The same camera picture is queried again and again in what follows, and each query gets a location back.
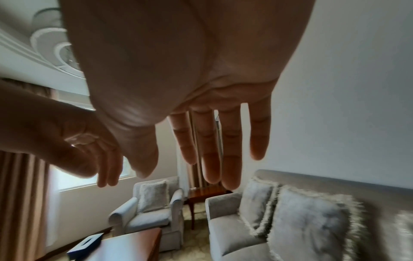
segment throw pillow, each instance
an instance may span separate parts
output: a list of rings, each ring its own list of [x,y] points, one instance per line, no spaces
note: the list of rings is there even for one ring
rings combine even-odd
[[[396,222],[401,243],[402,260],[413,260],[413,212],[402,211]]]
[[[268,234],[277,192],[278,183],[253,177],[242,193],[238,212],[252,236]]]
[[[139,189],[138,212],[150,212],[169,206],[168,181],[142,184]]]
[[[268,246],[276,261],[353,261],[363,235],[361,204],[284,186],[278,197]]]

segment wooden side table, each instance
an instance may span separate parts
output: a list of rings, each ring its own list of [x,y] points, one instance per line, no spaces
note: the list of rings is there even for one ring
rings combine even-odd
[[[201,187],[194,190],[189,190],[188,192],[188,205],[191,210],[192,224],[191,229],[195,228],[195,213],[194,213],[194,204],[205,202],[209,197],[220,196],[224,194],[232,193],[229,190],[226,190],[223,186],[210,186],[210,187]]]
[[[160,228],[102,240],[84,261],[158,261]]]

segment gray armchair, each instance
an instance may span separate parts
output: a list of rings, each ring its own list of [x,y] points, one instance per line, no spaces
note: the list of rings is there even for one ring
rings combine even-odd
[[[181,248],[184,233],[184,218],[182,215],[184,193],[179,188],[178,177],[166,178],[169,182],[171,198],[169,208],[137,213],[140,186],[144,183],[154,183],[161,180],[164,179],[140,182],[133,186],[133,197],[109,216],[109,224],[113,228],[113,236],[160,227],[162,229],[162,238],[159,251]]]

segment gray sofa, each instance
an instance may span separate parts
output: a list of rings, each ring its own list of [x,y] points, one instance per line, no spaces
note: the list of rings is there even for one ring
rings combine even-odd
[[[361,259],[401,260],[395,216],[400,210],[413,210],[413,190],[269,170],[259,170],[255,176],[304,190],[353,195],[366,209],[371,238],[362,250]],[[238,216],[241,197],[241,193],[233,193],[206,200],[212,258],[214,261],[273,261],[267,239],[251,236]]]
[[[109,216],[113,236],[134,233],[155,227],[162,229],[159,251],[180,249],[183,244],[184,218],[182,208],[184,203],[183,190],[179,188],[178,177],[166,178],[169,183],[170,205],[167,209],[146,213],[137,213],[139,189],[144,183],[155,183],[165,179],[145,181],[133,186],[133,197]]]

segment brown curtain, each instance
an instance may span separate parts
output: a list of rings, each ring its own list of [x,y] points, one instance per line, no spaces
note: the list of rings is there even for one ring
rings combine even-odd
[[[4,81],[54,96],[46,87]],[[0,260],[33,261],[45,254],[48,173],[49,164],[34,155],[0,151]]]
[[[202,160],[199,152],[199,147],[198,147],[198,135],[196,132],[196,126],[195,123],[192,120],[191,113],[189,112],[189,122],[191,123],[191,130],[192,130],[192,137],[194,137],[194,144],[195,144],[195,149],[198,152],[198,159],[197,163],[195,165],[189,165],[187,164],[187,172],[188,172],[188,177],[189,177],[189,188],[194,189],[194,188],[202,188],[202,187],[208,187],[211,186],[203,177],[203,171],[202,171]],[[222,143],[221,143],[221,132],[220,132],[220,126],[219,126],[219,119],[216,119],[216,140],[218,142],[218,149],[220,156],[222,157]]]

